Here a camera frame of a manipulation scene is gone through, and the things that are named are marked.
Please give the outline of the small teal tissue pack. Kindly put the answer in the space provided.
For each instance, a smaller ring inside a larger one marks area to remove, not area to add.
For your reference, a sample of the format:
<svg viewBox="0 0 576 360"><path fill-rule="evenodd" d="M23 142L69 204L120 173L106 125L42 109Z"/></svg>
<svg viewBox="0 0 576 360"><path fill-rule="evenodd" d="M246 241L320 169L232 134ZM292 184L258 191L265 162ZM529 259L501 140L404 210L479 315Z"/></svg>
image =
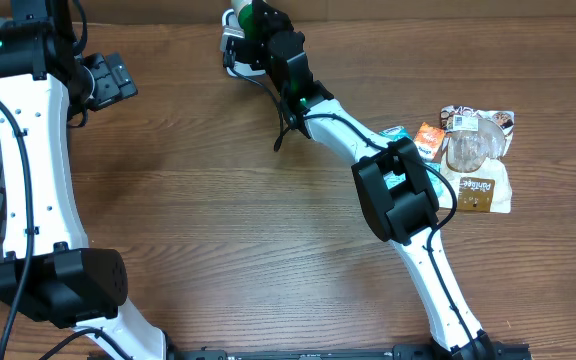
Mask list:
<svg viewBox="0 0 576 360"><path fill-rule="evenodd" d="M383 137L390 139L393 142L396 142L402 138L411 138L409 132L406 130L404 126L394 126L380 131L379 134Z"/></svg>

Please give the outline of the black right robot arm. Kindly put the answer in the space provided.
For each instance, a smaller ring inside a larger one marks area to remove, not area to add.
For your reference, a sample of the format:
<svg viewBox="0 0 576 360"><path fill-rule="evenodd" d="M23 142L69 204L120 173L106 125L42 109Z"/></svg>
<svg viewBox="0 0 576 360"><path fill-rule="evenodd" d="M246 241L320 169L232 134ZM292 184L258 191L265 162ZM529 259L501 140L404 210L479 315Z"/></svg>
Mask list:
<svg viewBox="0 0 576 360"><path fill-rule="evenodd" d="M289 16L263 0L240 0L224 15L221 50L232 76L266 91L282 135L298 131L324 145L352 171L364 219L404 262L426 311L436 359L493 359L496 350L469 310L443 250L439 200L431 183L440 174L420 157L409 138L393 141L347 113L315 80L305 36ZM250 74L244 76L243 68Z"/></svg>

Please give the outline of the teal wet wipes pack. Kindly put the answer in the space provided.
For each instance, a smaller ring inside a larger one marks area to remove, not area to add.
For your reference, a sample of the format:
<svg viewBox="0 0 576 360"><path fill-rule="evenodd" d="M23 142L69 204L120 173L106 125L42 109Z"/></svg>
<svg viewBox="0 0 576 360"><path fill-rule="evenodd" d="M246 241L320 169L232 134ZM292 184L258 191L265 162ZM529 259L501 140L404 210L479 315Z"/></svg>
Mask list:
<svg viewBox="0 0 576 360"><path fill-rule="evenodd" d="M443 195L445 186L443 182L440 180L439 177L436 176L436 172L440 172L440 165L437 163L430 163L426 162L426 165L429 167L427 171L429 180L433 186L435 194L438 198ZM405 175L395 175L393 172L389 172L384 176L384 180L388 188L393 188L396 185L403 183L406 180Z"/></svg>

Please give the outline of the orange tissue pack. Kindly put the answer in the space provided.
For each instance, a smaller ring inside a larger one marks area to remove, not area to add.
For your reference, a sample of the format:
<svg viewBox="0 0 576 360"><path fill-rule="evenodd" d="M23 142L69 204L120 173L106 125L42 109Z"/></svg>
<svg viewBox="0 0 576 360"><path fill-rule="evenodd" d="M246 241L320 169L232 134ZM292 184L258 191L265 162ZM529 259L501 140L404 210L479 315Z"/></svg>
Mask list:
<svg viewBox="0 0 576 360"><path fill-rule="evenodd" d="M438 163L446 132L424 122L417 131L413 141L420 157L425 162Z"/></svg>

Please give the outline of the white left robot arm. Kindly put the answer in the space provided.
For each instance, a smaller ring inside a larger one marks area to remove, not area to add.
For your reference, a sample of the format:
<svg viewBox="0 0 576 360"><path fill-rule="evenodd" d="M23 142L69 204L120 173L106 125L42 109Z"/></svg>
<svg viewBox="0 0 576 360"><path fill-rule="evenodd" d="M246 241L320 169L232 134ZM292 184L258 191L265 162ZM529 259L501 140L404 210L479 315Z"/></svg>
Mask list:
<svg viewBox="0 0 576 360"><path fill-rule="evenodd" d="M169 359L168 335L129 298L121 254L91 247L78 214L68 129L137 92L119 55L85 54L88 32L72 23L81 8L77 1L15 1L0 25L7 210L0 301L12 315L90 338L109 358Z"/></svg>

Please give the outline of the green lid jar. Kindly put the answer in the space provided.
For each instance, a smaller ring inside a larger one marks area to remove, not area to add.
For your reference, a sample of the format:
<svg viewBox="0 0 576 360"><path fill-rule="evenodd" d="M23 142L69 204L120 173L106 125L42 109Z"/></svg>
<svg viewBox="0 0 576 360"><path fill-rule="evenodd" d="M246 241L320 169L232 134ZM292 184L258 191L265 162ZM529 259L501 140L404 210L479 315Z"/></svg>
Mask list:
<svg viewBox="0 0 576 360"><path fill-rule="evenodd" d="M232 0L231 5L245 39L267 39L269 13L264 0Z"/></svg>

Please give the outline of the brown bread snack bag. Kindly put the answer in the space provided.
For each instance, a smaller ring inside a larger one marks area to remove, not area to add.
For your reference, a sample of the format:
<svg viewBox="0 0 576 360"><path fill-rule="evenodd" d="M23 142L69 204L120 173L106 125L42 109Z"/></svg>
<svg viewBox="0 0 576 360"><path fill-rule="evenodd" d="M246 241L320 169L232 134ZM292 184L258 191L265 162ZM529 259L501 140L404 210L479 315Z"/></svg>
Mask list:
<svg viewBox="0 0 576 360"><path fill-rule="evenodd" d="M449 105L440 111L440 125L446 132L440 172L456 194L442 194L440 205L509 213L512 187L503 158L514 136L515 113Z"/></svg>

